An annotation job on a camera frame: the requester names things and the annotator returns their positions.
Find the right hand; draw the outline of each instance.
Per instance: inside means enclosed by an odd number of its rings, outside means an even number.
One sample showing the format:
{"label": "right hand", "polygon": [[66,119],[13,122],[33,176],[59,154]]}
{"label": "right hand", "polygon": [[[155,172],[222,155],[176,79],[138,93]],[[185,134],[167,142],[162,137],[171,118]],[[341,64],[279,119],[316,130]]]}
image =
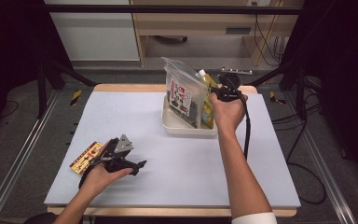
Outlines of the right hand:
{"label": "right hand", "polygon": [[[243,95],[243,97],[245,100],[248,99],[246,95]],[[215,93],[209,95],[209,100],[213,104],[214,122],[216,123],[217,130],[224,133],[235,133],[245,117],[245,109],[241,100],[222,102],[217,99]]]}

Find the wooden table edge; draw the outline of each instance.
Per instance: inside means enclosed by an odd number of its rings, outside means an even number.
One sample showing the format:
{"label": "wooden table edge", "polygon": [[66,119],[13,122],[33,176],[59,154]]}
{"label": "wooden table edge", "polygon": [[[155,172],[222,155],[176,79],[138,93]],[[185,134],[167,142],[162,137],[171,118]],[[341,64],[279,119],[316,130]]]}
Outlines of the wooden table edge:
{"label": "wooden table edge", "polygon": [[[240,86],[242,93],[257,93],[254,86]],[[99,84],[94,91],[140,91],[140,92],[165,92],[165,84]]]}
{"label": "wooden table edge", "polygon": [[[48,212],[60,214],[65,206],[48,206]],[[293,217],[295,207],[273,208],[276,217]],[[91,217],[231,217],[229,208],[200,207],[88,207]]]}

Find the white tabletop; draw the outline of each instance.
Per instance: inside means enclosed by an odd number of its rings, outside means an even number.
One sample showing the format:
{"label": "white tabletop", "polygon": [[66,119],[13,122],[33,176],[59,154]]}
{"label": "white tabletop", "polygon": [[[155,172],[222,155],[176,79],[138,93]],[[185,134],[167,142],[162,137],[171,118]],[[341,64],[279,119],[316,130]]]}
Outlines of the white tabletop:
{"label": "white tabletop", "polygon": [[[164,92],[94,91],[45,204],[66,205],[81,176],[69,165],[92,142],[123,133],[134,150],[127,160],[147,160],[137,176],[109,186],[91,206],[229,207],[217,137],[184,138],[167,134],[161,121]],[[248,162],[274,208],[300,206],[293,180],[273,130],[264,99],[248,94],[252,122]],[[237,130],[243,145],[245,121]]]}

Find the metal rail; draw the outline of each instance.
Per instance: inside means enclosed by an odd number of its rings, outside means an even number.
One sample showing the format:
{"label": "metal rail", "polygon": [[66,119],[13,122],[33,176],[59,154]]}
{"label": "metal rail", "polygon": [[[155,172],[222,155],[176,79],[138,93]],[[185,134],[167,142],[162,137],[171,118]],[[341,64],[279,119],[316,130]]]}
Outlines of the metal rail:
{"label": "metal rail", "polygon": [[303,15],[320,11],[302,7],[146,6],[146,5],[23,5],[29,10],[70,13],[180,13]]}
{"label": "metal rail", "polygon": [[34,145],[39,138],[39,135],[43,131],[45,124],[48,120],[48,117],[51,114],[51,111],[57,101],[58,96],[60,95],[60,91],[53,91],[49,100],[48,100],[48,108],[41,119],[38,119],[34,124],[33,129],[25,140],[24,145],[22,146],[19,155],[16,160],[14,160],[10,170],[8,171],[4,181],[0,186],[0,212],[9,196],[10,192],[13,190],[14,185],[16,184],[17,179],[19,178],[22,168],[31,152],[34,149]]}
{"label": "metal rail", "polygon": [[[291,107],[292,111],[296,113],[295,96],[293,95],[293,93],[292,92],[288,93],[284,91],[283,94],[285,99],[288,100],[288,104]],[[337,213],[339,221],[342,224],[356,223],[354,216],[351,212],[351,209],[348,207],[348,204],[345,201],[344,196],[342,195],[342,192],[339,189],[336,180],[331,174],[330,169],[327,167],[327,164],[324,161],[324,158],[322,157],[318,147],[316,146],[315,141],[312,138],[312,135],[310,134],[310,130],[307,127],[305,127],[304,130],[304,139],[306,141],[307,149],[309,150],[310,157],[312,158],[313,164],[315,165],[315,168],[318,171],[320,178],[322,179],[324,185],[326,186],[327,194],[329,196],[331,204],[333,205]]]}

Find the white cabinet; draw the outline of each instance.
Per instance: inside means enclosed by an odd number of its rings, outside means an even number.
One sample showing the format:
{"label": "white cabinet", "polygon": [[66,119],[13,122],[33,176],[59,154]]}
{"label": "white cabinet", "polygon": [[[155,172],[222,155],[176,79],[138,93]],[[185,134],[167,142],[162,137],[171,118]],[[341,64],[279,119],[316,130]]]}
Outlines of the white cabinet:
{"label": "white cabinet", "polygon": [[[128,5],[128,0],[45,0],[46,4]],[[139,61],[130,13],[50,13],[71,61]]]}

